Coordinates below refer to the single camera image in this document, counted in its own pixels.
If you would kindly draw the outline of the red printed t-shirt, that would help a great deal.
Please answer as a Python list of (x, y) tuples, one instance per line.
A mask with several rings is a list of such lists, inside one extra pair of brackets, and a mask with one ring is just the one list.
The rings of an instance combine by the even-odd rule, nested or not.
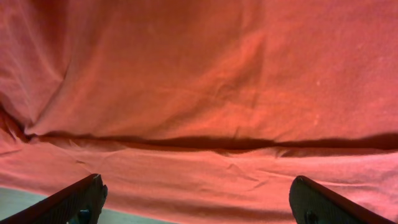
[(1, 186), (293, 223), (298, 175), (397, 220), (396, 1), (2, 1)]

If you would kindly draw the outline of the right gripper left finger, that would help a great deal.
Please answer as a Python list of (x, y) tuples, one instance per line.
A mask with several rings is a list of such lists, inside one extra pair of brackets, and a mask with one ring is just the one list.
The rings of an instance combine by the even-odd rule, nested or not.
[(101, 176), (91, 174), (1, 220), (1, 224), (97, 224), (107, 196)]

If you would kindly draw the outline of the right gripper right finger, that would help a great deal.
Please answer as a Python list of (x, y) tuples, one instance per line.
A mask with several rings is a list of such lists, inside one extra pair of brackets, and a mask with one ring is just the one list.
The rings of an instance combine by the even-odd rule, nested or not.
[(303, 175), (290, 186), (289, 204), (298, 224), (394, 224)]

